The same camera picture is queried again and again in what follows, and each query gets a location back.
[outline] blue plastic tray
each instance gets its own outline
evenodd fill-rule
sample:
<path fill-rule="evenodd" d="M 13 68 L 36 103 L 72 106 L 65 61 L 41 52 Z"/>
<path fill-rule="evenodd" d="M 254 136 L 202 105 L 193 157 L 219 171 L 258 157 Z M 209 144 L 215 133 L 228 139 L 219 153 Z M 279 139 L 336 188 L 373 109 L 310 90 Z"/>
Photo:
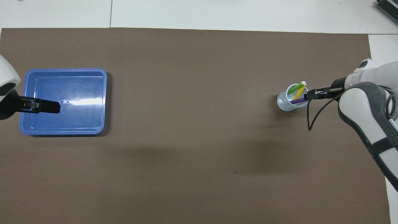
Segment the blue plastic tray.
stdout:
<path fill-rule="evenodd" d="M 61 104 L 59 114 L 21 113 L 27 135 L 98 134 L 105 124 L 107 74 L 103 69 L 32 69 L 23 95 Z"/>

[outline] translucent cup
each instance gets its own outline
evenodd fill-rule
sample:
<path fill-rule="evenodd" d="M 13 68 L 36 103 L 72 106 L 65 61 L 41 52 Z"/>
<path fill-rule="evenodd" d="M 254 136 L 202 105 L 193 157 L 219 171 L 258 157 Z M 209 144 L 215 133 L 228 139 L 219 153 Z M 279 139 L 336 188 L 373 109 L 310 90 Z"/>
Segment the translucent cup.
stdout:
<path fill-rule="evenodd" d="M 296 84 L 292 84 L 290 85 L 286 91 L 282 92 L 279 94 L 278 98 L 277 98 L 277 103 L 280 109 L 284 110 L 284 111 L 291 111 L 294 110 L 296 108 L 300 108 L 300 107 L 304 107 L 308 104 L 308 101 L 305 102 L 301 102 L 298 104 L 292 104 L 290 103 L 291 100 L 293 100 L 293 98 L 295 97 L 296 93 L 298 90 L 292 92 L 291 94 L 287 94 L 287 92 L 289 91 L 289 89 L 293 88 L 294 86 L 296 86 Z M 308 92 L 307 87 L 304 88 L 304 91 L 301 93 L 301 95 L 299 96 L 299 98 L 304 97 L 304 94 L 306 94 Z"/>

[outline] white tile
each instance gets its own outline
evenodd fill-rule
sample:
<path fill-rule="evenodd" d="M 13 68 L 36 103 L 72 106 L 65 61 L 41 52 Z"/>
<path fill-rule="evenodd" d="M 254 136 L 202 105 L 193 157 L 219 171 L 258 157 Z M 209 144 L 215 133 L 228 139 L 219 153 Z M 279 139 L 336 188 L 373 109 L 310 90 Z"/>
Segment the white tile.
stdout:
<path fill-rule="evenodd" d="M 111 27 L 398 33 L 376 0 L 113 0 Z"/>
<path fill-rule="evenodd" d="M 111 0 L 0 0 L 0 28 L 109 27 Z"/>
<path fill-rule="evenodd" d="M 369 35 L 369 46 L 372 61 L 377 65 L 398 61 L 398 35 Z M 398 192 L 387 179 L 386 185 L 391 224 L 398 224 Z"/>

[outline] black strap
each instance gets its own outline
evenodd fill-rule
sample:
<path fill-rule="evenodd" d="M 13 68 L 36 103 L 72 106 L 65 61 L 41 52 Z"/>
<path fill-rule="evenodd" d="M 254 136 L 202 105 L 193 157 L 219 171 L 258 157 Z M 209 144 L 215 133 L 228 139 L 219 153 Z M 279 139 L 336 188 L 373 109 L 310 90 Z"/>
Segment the black strap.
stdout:
<path fill-rule="evenodd" d="M 398 146 L 398 133 L 380 139 L 377 142 L 375 142 L 373 145 L 368 146 L 367 148 L 372 157 L 375 157 L 380 153 L 387 151 L 391 148 L 394 148 L 396 146 Z"/>

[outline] black vent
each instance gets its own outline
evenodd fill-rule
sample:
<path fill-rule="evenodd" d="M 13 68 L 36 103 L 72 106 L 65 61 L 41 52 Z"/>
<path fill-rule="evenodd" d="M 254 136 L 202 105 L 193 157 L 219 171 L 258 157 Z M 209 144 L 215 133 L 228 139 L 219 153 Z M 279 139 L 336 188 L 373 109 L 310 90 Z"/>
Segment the black vent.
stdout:
<path fill-rule="evenodd" d="M 391 4 L 388 0 L 381 0 L 377 3 L 376 7 L 398 24 L 398 8 L 396 6 Z"/>

